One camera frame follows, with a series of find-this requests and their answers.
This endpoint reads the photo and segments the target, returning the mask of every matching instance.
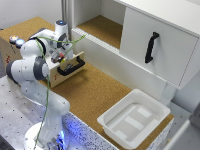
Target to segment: white bin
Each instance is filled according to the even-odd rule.
[[[97,121],[126,149],[136,149],[169,115],[170,109],[140,90],[133,90]]]

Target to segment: brown work surface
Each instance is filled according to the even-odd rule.
[[[36,17],[0,31],[0,37],[9,42],[9,36],[15,34],[27,40],[43,27],[54,30],[53,25]],[[97,123],[97,118],[127,95],[131,89],[86,63],[84,70],[54,87],[52,91],[65,97],[70,102],[72,113],[119,149],[123,149],[104,133],[102,126]],[[173,115],[169,115],[137,150],[145,150],[172,119]]]
[[[123,26],[103,16],[98,16],[78,28],[120,49]]]

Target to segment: cabinet handle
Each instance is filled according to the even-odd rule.
[[[77,64],[76,66],[74,66],[74,67],[72,67],[72,68],[70,68],[68,70],[62,70],[60,67],[58,67],[57,71],[61,75],[67,76],[67,75],[71,74],[72,72],[76,71],[77,69],[79,69],[79,68],[81,68],[81,67],[83,67],[85,65],[85,62],[82,59],[80,59],[79,56],[77,57],[77,61],[79,62],[79,64]]]
[[[156,32],[153,32],[153,36],[149,40],[148,48],[147,48],[147,53],[145,56],[145,63],[148,64],[150,61],[153,60],[153,57],[151,57],[153,45],[154,45],[154,40],[159,37],[159,34]]]

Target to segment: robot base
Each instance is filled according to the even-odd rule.
[[[37,123],[35,124],[34,126],[32,126],[25,134],[25,137],[24,137],[24,150],[49,150],[49,147],[45,147],[45,148],[41,148],[39,147],[39,142],[38,144],[36,145],[36,148],[34,149],[34,146],[35,146],[35,140],[34,138],[36,137],[37,133],[39,132],[39,129],[40,129],[40,126],[41,126],[41,122],[40,123]],[[65,148],[64,150],[67,149],[68,145],[69,145],[69,141],[70,139],[68,137],[65,137]]]

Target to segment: cabinet door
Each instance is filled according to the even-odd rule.
[[[153,32],[159,37],[154,40],[153,60],[146,64],[145,56]],[[126,8],[120,54],[179,86],[197,40],[191,34]]]

